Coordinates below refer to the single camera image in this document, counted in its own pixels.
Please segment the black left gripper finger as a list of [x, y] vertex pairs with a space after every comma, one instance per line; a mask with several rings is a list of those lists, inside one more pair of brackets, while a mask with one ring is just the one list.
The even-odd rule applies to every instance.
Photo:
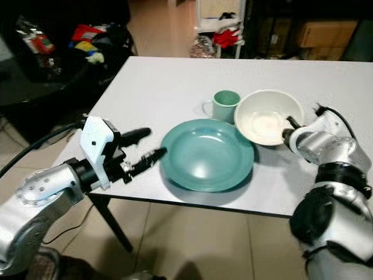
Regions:
[[138, 144], [143, 138], [147, 138], [152, 133], [151, 128], [143, 127], [133, 129], [120, 135], [119, 146], [129, 147]]
[[157, 163], [167, 152], [165, 147], [160, 147], [147, 152], [141, 157], [137, 163], [133, 164], [130, 169], [130, 176], [138, 176], [144, 171], [148, 170]]

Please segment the white round bowl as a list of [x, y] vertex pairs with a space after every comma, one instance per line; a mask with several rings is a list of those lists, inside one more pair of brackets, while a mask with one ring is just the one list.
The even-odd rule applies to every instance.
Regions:
[[297, 99], [279, 90], [258, 90], [245, 96], [234, 112], [235, 127], [261, 146], [283, 144], [283, 131], [291, 129], [288, 117], [304, 125], [304, 110]]

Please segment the teal round plate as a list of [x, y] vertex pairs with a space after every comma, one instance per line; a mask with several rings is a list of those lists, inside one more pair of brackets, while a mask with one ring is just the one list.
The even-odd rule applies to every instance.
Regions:
[[166, 178], [200, 192], [230, 190], [248, 178], [254, 165], [254, 146], [237, 128], [213, 119], [195, 119], [165, 134], [160, 161]]

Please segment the black table leg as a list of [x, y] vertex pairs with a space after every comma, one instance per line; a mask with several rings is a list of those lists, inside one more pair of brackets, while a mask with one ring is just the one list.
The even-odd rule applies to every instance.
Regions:
[[127, 238], [126, 234], [122, 231], [119, 223], [114, 217], [114, 214], [110, 211], [108, 205], [110, 202], [110, 197], [106, 195], [98, 195], [98, 194], [90, 194], [88, 195], [93, 206], [97, 209], [97, 211], [101, 214], [102, 218], [105, 222], [107, 222], [108, 226], [114, 232], [115, 237], [119, 240], [122, 247], [128, 253], [132, 253], [133, 245], [131, 244], [130, 240]]

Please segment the light green mug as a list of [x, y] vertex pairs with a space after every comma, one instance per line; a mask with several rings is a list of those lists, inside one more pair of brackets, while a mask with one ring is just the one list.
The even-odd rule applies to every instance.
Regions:
[[206, 116], [234, 125], [235, 108], [240, 101], [241, 96], [235, 91], [221, 90], [213, 94], [210, 101], [203, 102], [200, 108]]

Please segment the brown cardboard box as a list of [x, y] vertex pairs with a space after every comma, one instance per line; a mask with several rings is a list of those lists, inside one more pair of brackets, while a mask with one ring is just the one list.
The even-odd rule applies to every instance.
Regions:
[[310, 61], [338, 61], [352, 38], [357, 20], [317, 20], [304, 22], [297, 32], [300, 58]]

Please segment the black low cabinet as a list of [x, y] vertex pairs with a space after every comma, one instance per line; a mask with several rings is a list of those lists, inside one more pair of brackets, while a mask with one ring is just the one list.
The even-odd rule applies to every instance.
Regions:
[[68, 66], [61, 80], [38, 79], [40, 70], [26, 65], [27, 58], [0, 61], [1, 114], [27, 142], [34, 142], [57, 125], [71, 123], [88, 113], [122, 69], [130, 51], [104, 64]]

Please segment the red and yellow bag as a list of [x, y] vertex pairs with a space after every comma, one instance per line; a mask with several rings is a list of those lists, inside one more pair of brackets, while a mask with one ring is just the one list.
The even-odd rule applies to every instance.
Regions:
[[69, 48], [78, 49], [86, 54], [86, 60], [91, 64], [103, 64], [104, 54], [93, 45], [93, 40], [99, 34], [104, 34], [103, 27], [86, 26], [78, 24], [73, 32]]

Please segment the red cloth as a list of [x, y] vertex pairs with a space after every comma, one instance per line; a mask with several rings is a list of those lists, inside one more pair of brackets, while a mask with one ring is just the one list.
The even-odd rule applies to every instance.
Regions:
[[229, 46], [241, 46], [244, 44], [242, 30], [239, 27], [226, 27], [213, 33], [213, 43], [226, 49]]

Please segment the dark mesh floor fan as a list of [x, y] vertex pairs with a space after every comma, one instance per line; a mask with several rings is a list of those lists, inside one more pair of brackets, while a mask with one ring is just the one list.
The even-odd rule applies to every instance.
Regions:
[[72, 258], [54, 248], [42, 247], [24, 280], [93, 280], [96, 271], [83, 259]]

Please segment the black printed snack bag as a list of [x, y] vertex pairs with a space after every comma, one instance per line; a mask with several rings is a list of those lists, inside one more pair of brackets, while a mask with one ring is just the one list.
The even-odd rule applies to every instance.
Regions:
[[37, 24], [27, 20], [24, 16], [19, 16], [15, 21], [15, 30], [33, 54], [40, 54], [47, 58], [53, 57], [55, 46]]

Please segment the white shelf rack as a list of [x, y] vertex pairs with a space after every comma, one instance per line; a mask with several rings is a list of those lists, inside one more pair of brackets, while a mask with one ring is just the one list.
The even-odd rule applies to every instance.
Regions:
[[195, 0], [195, 32], [219, 32], [222, 29], [244, 29], [246, 0]]

